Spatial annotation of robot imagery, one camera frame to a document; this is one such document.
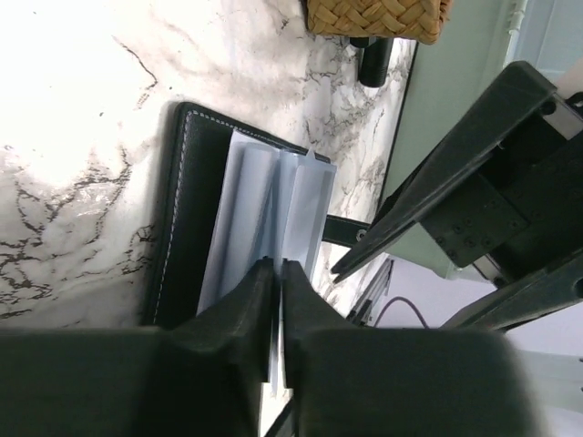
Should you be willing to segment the black leather card holder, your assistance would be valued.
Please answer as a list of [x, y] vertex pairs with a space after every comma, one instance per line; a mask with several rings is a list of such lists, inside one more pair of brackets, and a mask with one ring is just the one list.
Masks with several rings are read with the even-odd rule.
[[281, 325], [288, 387], [305, 391], [318, 375], [332, 383], [346, 323], [325, 307], [309, 280], [321, 243], [332, 239], [326, 209], [334, 164], [190, 102], [175, 108], [168, 148], [163, 229], [144, 320], [174, 330], [202, 315], [203, 326], [190, 336], [201, 337], [203, 350], [190, 352], [165, 339], [148, 386], [159, 394], [234, 386], [227, 363], [234, 338], [225, 328], [242, 326], [246, 317], [242, 301], [234, 311], [227, 306], [230, 292], [255, 264], [272, 272], [283, 313], [261, 315], [259, 329], [243, 336], [251, 369], [261, 369], [275, 322]]

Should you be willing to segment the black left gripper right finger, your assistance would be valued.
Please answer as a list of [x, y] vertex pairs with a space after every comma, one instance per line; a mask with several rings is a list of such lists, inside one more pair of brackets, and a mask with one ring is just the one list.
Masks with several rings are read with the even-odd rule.
[[351, 324], [302, 266], [281, 269], [285, 378], [299, 436], [543, 436], [544, 415], [500, 334]]

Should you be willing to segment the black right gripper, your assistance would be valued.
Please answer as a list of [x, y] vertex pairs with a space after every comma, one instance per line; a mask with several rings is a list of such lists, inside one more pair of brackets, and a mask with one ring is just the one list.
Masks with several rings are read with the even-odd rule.
[[444, 329], [506, 332], [579, 304], [582, 95], [550, 99], [556, 92], [526, 61], [505, 67], [385, 200], [332, 267], [333, 281], [352, 276], [455, 189], [422, 220], [424, 230], [456, 267], [473, 266], [498, 287], [518, 280], [463, 307]]

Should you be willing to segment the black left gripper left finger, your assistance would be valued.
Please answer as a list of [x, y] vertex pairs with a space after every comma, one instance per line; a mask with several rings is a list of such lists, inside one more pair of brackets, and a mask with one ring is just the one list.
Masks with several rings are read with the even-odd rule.
[[4, 436], [254, 436], [273, 262], [174, 330], [3, 330]]

